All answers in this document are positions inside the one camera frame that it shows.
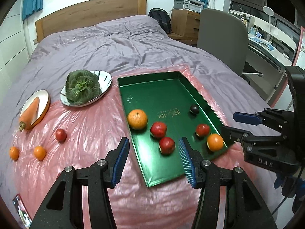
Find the blue gloved right hand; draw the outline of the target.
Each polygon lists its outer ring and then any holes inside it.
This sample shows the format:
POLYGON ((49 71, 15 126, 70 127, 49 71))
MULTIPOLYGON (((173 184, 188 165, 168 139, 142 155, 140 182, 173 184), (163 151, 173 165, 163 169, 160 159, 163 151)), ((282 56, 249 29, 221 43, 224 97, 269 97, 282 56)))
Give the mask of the blue gloved right hand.
POLYGON ((286 198, 294 198, 292 212, 295 214, 304 201, 304 180, 300 177, 284 176, 276 173, 274 188, 282 188, 282 195, 286 198))

